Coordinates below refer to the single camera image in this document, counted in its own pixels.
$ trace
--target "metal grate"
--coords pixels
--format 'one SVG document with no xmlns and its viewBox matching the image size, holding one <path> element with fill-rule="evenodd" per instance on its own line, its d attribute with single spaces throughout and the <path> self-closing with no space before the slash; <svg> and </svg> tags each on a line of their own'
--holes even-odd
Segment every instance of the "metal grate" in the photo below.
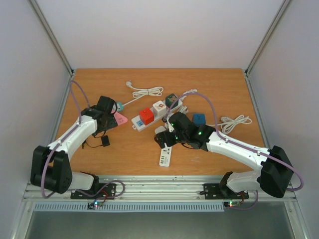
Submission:
<svg viewBox="0 0 319 239">
<path fill-rule="evenodd" d="M 106 203 L 101 207 L 89 209 L 87 203 L 77 202 L 37 202 L 35 211 L 59 211 L 59 212 L 223 212 L 221 202 L 199 202 L 199 203 Z"/>
</svg>

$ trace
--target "metal frame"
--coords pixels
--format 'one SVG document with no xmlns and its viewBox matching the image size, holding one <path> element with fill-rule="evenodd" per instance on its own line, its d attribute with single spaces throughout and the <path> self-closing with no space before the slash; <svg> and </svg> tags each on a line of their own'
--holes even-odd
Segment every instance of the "metal frame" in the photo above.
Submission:
<svg viewBox="0 0 319 239">
<path fill-rule="evenodd" d="M 63 99 L 60 104 L 59 114 L 56 117 L 56 124 L 51 132 L 50 138 L 53 140 L 57 134 L 62 115 L 65 109 L 66 101 L 69 94 L 71 80 L 74 77 L 74 71 L 72 70 L 67 58 L 65 57 L 63 50 L 61 49 L 58 41 L 56 40 L 52 29 L 50 28 L 45 16 L 43 15 L 36 0 L 28 0 L 34 9 L 35 14 L 38 16 L 42 23 L 45 31 L 47 32 L 50 40 L 52 41 L 57 53 L 61 57 L 61 60 L 65 64 L 65 67 L 70 73 L 70 80 L 67 85 L 67 89 L 64 93 Z M 264 124 L 259 112 L 259 108 L 256 102 L 254 90 L 252 88 L 249 73 L 256 64 L 259 56 L 263 49 L 267 45 L 271 35 L 277 28 L 280 20 L 286 12 L 288 6 L 292 0 L 284 0 L 280 9 L 278 10 L 274 20 L 268 28 L 261 44 L 259 45 L 254 57 L 252 58 L 247 70 L 244 72 L 247 87 L 251 96 L 252 104 L 255 110 L 255 114 L 258 120 L 258 124 L 261 130 L 262 138 L 266 147 L 269 147 Z M 100 176 L 101 182 L 108 182 L 113 179 L 120 179 L 124 181 L 127 186 L 126 193 L 115 199 L 114 203 L 186 203 L 186 204 L 204 204 L 207 200 L 204 199 L 203 195 L 199 194 L 199 191 L 203 190 L 203 183 L 219 183 L 221 176 Z M 38 187 L 35 187 L 28 183 L 25 190 L 25 194 L 22 199 L 22 203 L 18 210 L 17 220 L 15 221 L 14 228 L 11 234 L 13 239 L 23 239 L 26 236 L 28 226 L 32 217 L 32 213 L 36 208 L 36 205 L 43 203 L 44 201 L 48 204 L 57 204 L 59 202 L 72 203 L 72 204 L 83 204 L 83 202 L 89 202 L 91 200 L 71 200 L 71 192 L 66 192 L 62 195 L 54 194 L 50 200 L 43 200 Z M 248 202 L 254 201 L 254 193 L 249 192 L 250 199 Z M 282 199 L 273 198 L 266 193 L 259 193 L 259 201 L 273 202 L 282 201 L 285 202 L 287 215 L 289 217 L 291 227 L 293 229 L 296 238 L 309 238 L 307 227 L 303 216 L 301 214 L 298 202 L 293 192 L 287 192 Z M 214 203 L 222 203 L 223 200 L 214 200 Z"/>
</svg>

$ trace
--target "table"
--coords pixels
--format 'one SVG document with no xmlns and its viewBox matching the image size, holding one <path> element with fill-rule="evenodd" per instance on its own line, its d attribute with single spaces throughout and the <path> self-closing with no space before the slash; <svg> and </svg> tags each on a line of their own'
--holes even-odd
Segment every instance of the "table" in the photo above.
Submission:
<svg viewBox="0 0 319 239">
<path fill-rule="evenodd" d="M 241 69 L 78 69 L 77 81 L 86 92 L 92 105 L 101 95 L 123 104 L 132 100 L 133 89 L 126 86 L 131 80 L 136 88 L 164 87 L 163 96 L 144 96 L 127 105 L 120 113 L 128 118 L 124 125 L 116 127 L 107 135 L 110 146 L 90 148 L 87 145 L 75 152 L 71 160 L 73 171 L 84 171 L 96 175 L 223 175 L 228 171 L 245 172 L 250 168 L 220 154 L 191 150 L 175 145 L 172 148 L 170 167 L 160 167 L 160 147 L 154 141 L 155 129 L 160 120 L 147 129 L 138 132 L 132 128 L 131 118 L 167 95 L 181 95 L 190 89 L 206 95 L 213 102 L 218 119 L 229 116 L 232 119 L 243 114 L 252 119 L 251 124 L 239 124 L 229 134 L 246 143 L 263 146 L 263 141 L 252 106 L 250 95 Z M 80 90 L 73 85 L 77 101 L 82 109 L 86 107 Z M 188 106 L 187 116 L 204 113 L 206 123 L 213 124 L 209 104 L 199 96 L 188 96 L 183 101 Z M 77 110 L 69 95 L 58 135 L 61 136 L 77 119 Z M 101 143 L 90 136 L 91 146 Z"/>
</svg>

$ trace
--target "white power strip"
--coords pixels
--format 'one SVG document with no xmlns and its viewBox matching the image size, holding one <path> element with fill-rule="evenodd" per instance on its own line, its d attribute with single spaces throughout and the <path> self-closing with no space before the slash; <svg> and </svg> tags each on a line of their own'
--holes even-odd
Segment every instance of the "white power strip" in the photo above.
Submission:
<svg viewBox="0 0 319 239">
<path fill-rule="evenodd" d="M 171 112 L 177 111 L 180 107 L 182 107 L 182 105 L 183 105 L 183 102 L 179 100 L 179 101 L 178 101 L 178 105 L 177 105 L 174 109 L 172 109 Z M 165 116 L 165 114 L 162 115 L 162 116 L 160 116 L 160 117 L 156 116 L 156 115 L 155 115 L 155 110 L 153 109 L 153 107 L 150 108 L 150 110 L 151 110 L 151 111 L 153 112 L 153 114 L 154 114 L 154 121 L 151 122 L 151 123 L 149 123 L 148 125 L 145 125 L 145 124 L 143 124 L 143 122 L 141 121 L 140 116 L 136 116 L 136 117 L 134 117 L 133 119 L 131 119 L 131 121 L 132 121 L 132 123 L 133 123 L 133 125 L 132 125 L 133 129 L 137 129 L 137 131 L 140 132 L 140 131 L 142 131 L 143 129 L 146 129 L 148 126 L 152 125 L 153 123 L 159 121 L 160 119 L 162 119 L 162 118 Z"/>
<path fill-rule="evenodd" d="M 162 148 L 160 152 L 159 165 L 163 167 L 169 167 L 170 155 L 171 147 Z"/>
</svg>

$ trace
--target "red block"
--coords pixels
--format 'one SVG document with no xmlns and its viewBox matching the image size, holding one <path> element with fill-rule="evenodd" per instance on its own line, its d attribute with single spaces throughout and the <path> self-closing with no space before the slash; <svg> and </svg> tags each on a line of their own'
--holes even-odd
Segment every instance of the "red block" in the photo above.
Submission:
<svg viewBox="0 0 319 239">
<path fill-rule="evenodd" d="M 152 123 L 154 121 L 154 114 L 150 110 L 150 108 L 146 108 L 145 110 L 142 110 L 140 112 L 140 119 L 143 124 L 148 125 L 149 123 Z"/>
</svg>

